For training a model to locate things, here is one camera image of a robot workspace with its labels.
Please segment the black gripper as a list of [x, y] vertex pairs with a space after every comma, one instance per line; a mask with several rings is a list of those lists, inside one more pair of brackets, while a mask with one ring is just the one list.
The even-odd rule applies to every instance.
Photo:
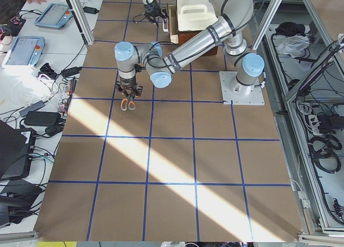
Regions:
[[116, 82], [117, 91], [125, 96], [131, 95], [132, 97], [140, 97], [143, 86], [134, 85], [123, 85], [121, 82]]
[[154, 21], [156, 26], [159, 26], [159, 21], [157, 20], [157, 17], [161, 17], [164, 19], [164, 12], [160, 8], [160, 6], [157, 3], [150, 3], [144, 5], [145, 10], [145, 17], [149, 21]]

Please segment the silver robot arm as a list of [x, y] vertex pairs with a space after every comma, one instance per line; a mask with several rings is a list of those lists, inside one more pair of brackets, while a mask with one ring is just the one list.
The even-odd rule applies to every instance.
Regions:
[[252, 18], [253, 0], [208, 0], [217, 20], [166, 56], [158, 42], [134, 46], [127, 41], [114, 47], [119, 82], [117, 90], [126, 98], [140, 96], [142, 87], [137, 85], [136, 74], [143, 64], [153, 85], [164, 88], [171, 83], [172, 75], [212, 48], [224, 45], [224, 51], [237, 69], [231, 80], [231, 91], [248, 95], [257, 78], [263, 73], [263, 58], [247, 49], [242, 30]]
[[148, 19], [151, 23], [158, 26], [159, 23], [156, 20], [157, 17], [160, 17], [162, 19], [167, 18], [166, 10], [162, 10], [156, 0], [141, 0], [141, 1], [144, 4], [145, 18]]

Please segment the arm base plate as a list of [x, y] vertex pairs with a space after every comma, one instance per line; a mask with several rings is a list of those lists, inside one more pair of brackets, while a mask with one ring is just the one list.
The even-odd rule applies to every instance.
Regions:
[[232, 105], [264, 105], [264, 98], [259, 79], [250, 86], [243, 86], [237, 81], [234, 71], [220, 71], [220, 85], [223, 104]]

